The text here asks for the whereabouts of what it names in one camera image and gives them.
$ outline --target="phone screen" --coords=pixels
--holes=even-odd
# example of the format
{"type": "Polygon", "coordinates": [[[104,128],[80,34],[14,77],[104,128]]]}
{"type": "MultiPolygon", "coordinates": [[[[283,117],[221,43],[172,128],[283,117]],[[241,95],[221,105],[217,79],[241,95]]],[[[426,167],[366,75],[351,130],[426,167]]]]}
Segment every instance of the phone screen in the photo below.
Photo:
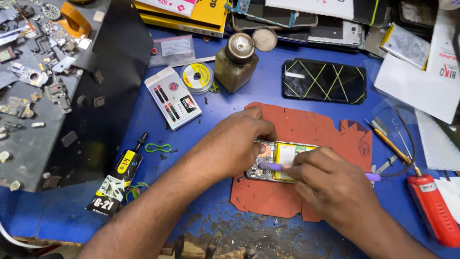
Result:
{"type": "Polygon", "coordinates": [[[310,59],[283,65],[285,98],[361,104],[367,97],[366,69],[310,59]]]}

